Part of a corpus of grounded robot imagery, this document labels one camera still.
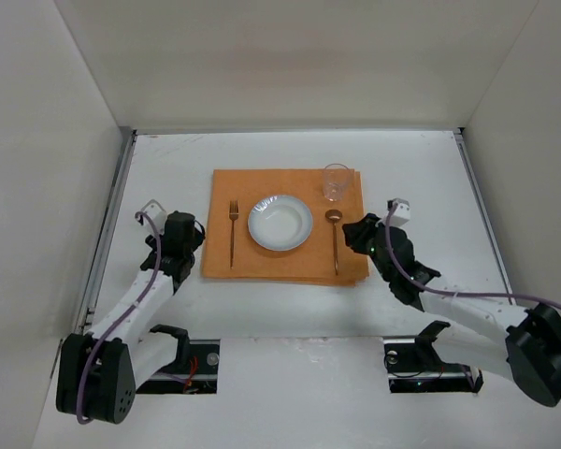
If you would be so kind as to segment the copper spoon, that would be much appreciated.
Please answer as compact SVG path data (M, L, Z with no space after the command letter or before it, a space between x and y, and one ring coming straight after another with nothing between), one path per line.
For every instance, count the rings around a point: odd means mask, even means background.
M325 219L332 225L334 271L338 275L338 224L342 219L342 212L340 210L328 210L325 213Z

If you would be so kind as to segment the orange cloth placemat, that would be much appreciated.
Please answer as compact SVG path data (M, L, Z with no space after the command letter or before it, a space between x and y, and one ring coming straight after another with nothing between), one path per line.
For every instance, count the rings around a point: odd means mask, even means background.
M213 171L209 218L202 250L201 274L211 279L297 281L319 285L354 285L369 275L368 261L338 237L338 275L334 271L332 225L324 217L331 209L342 221L364 217L361 174L352 171L344 197L336 204L323 194L319 169L216 169ZM250 236L248 216L253 206L274 195L294 196L310 209L313 229L309 238L289 252L272 252ZM235 224L234 267L229 267L231 221L229 204L238 200Z

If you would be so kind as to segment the copper fork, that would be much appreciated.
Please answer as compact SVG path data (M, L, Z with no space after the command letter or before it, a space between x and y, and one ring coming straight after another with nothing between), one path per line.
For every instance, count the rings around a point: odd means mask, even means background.
M235 259L235 224L239 216L238 200L231 200L229 204L229 219L231 221L229 267L234 267Z

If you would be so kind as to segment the clear plastic cup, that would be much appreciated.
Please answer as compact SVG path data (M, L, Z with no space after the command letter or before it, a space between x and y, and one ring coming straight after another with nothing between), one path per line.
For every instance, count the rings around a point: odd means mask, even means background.
M324 197L337 202L343 198L351 181L351 171L343 164L330 164L323 169Z

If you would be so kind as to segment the white ceramic plate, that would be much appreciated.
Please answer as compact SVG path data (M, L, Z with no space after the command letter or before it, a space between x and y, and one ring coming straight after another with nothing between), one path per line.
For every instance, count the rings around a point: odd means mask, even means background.
M310 236L313 218L309 207L294 196L278 195L263 198L248 216L252 239L272 252L289 252Z

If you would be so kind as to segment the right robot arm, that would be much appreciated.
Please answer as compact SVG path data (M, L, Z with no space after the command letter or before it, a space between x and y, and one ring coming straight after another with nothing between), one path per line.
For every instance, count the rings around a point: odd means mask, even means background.
M347 247L370 257L402 304L440 315L490 340L490 348L474 349L474 365L511 380L537 403L555 406L561 400L561 306L540 299L528 309L501 303L500 293L448 289L438 271L416 260L407 234L390 220L369 213L344 224Z

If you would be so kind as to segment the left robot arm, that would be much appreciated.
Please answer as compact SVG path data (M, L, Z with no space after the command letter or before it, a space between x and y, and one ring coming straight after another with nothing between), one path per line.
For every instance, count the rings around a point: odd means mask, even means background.
M81 425L119 424L137 389L153 375L168 367L187 369L185 377L170 377L189 385L198 369L187 330L152 318L188 278L205 228L187 212L172 212L162 227L145 211L135 218L151 229L151 251L131 287L100 322L84 334L70 334L61 347L55 407Z

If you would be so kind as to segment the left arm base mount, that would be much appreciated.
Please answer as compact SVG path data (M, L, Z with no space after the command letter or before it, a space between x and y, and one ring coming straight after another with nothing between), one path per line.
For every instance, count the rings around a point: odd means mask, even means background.
M139 395L217 392L221 342L195 340L187 330L156 325L132 354Z

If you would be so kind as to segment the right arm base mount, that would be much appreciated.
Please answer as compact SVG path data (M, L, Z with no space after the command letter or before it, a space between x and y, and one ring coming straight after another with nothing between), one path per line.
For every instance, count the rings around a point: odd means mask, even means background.
M391 393L470 393L483 387L482 372L439 358L434 343L451 325L434 321L417 335L383 340L383 365Z

